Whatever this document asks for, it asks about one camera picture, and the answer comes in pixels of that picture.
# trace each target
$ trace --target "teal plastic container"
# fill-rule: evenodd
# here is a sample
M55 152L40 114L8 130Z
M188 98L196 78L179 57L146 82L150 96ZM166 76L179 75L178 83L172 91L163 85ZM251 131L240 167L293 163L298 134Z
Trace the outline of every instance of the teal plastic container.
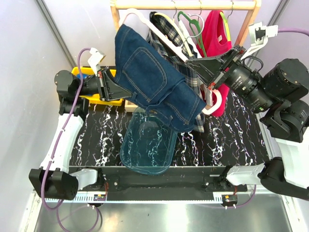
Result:
M177 132L138 107L126 131L120 159L135 172L162 174L171 164L176 138Z

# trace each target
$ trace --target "wooden clothes rack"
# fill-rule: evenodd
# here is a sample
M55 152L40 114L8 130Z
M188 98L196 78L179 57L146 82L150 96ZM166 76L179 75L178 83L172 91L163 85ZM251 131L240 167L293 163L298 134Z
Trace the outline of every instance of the wooden clothes rack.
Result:
M235 44L240 46L246 40L248 27L253 24L260 10L262 0L229 1L229 0L196 0L196 1L162 1L162 0L110 0L115 29L119 29L119 10L135 8L138 10L233 10L248 11L238 33ZM133 112L136 105L126 101L125 108Z

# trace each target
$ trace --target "black and white plaid shirt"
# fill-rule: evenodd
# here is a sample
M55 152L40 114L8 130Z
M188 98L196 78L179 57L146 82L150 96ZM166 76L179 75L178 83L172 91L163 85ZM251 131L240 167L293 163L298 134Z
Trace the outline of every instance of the black and white plaid shirt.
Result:
M168 37L170 41L173 42L175 46L181 46L183 44L183 40L176 29L170 24L163 16L161 15L154 15L156 12L150 13L150 21L164 34ZM148 32L148 41L149 44L157 50L157 52L171 65L174 66L182 75L185 76L185 81L187 85L193 89L193 91L202 98L202 94L200 88L197 83L198 75L196 75L192 70L190 70L184 62L180 60L178 56L175 55L171 49L166 46L164 43L160 41L158 36L154 34L151 30ZM193 47L189 44L190 50L193 54L193 58L197 57L197 54L194 52ZM189 53L186 50L185 46L182 47L183 54L189 57ZM199 132L204 132L204 125L205 123L205 115L200 113L195 120L194 123L194 130Z

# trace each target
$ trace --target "denim jeans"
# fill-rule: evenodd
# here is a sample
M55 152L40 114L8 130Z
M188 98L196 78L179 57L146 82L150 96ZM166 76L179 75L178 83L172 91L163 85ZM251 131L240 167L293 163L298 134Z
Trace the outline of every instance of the denim jeans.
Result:
M115 37L115 63L114 81L132 93L127 100L175 131L193 129L205 102L185 83L179 71L126 25Z

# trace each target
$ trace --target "black cable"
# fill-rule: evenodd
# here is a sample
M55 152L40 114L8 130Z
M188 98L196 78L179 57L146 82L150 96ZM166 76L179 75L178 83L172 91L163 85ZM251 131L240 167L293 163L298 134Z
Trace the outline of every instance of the black cable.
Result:
M262 62L262 60L259 59L258 57L254 57L254 56L247 56L245 59L243 59L243 60L242 60L242 65L243 65L243 66L247 66L247 65L245 64L245 60L248 59L248 58L254 59L254 60L258 61L258 62L261 64L261 68L258 70L258 72L263 68L264 63Z

